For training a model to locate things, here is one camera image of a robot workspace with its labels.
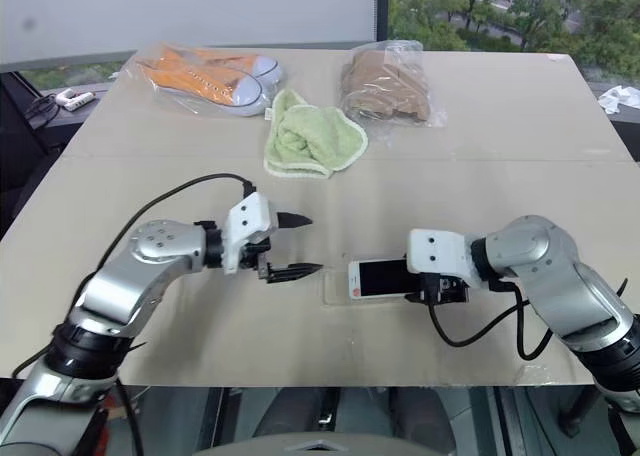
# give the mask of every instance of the white wall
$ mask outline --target white wall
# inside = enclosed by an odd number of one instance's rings
[[[375,0],[0,0],[0,64],[90,60],[158,41],[372,41],[375,19]]]

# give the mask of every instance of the white cloth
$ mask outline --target white cloth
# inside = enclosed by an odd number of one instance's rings
[[[618,104],[624,104],[632,108],[640,109],[640,90],[627,86],[616,86],[602,93],[598,98],[598,104],[604,108],[607,114],[619,113]]]

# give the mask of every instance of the table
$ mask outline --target table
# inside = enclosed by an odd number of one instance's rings
[[[348,53],[260,50],[310,103],[336,104]],[[253,180],[280,210],[312,226],[280,231],[274,263],[317,262],[322,272],[266,285],[245,271],[175,282],[122,367],[129,384],[190,386],[514,385],[588,383],[552,340],[520,361],[515,319],[464,349],[438,339],[426,309],[404,301],[350,304],[353,259],[400,257],[412,228],[483,233],[527,213],[547,216],[578,242],[583,260],[640,306],[637,215],[640,170],[567,56],[424,53],[444,128],[399,127],[373,141],[328,181],[269,176],[268,122],[202,117],[159,104],[141,81],[121,77],[94,110],[0,243],[0,375],[49,339],[80,278],[135,210],[205,173]],[[147,219],[222,221],[235,182],[192,188]],[[438,308],[453,337],[513,304],[477,292]],[[527,310],[529,348],[543,323]]]

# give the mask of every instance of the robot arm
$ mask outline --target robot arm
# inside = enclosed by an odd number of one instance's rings
[[[268,283],[304,277],[321,266],[273,269],[264,253],[276,229],[310,223],[303,216],[276,213],[254,192],[229,211],[222,229],[213,221],[140,226],[126,249],[86,284],[46,354],[0,416],[0,455],[17,443],[75,454],[134,338],[171,282],[205,267],[223,268],[225,274],[256,269]]]
[[[460,278],[471,288],[517,277],[536,313],[608,396],[635,394],[640,387],[638,318],[580,262],[571,236],[548,219],[524,216],[484,237],[413,230],[407,266],[414,273]]]

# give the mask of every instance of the window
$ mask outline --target window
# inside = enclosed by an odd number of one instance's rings
[[[46,69],[20,71],[39,91],[106,83],[115,79],[124,61],[100,64],[74,64]]]
[[[389,0],[389,38],[567,53],[589,81],[640,82],[640,0]]]

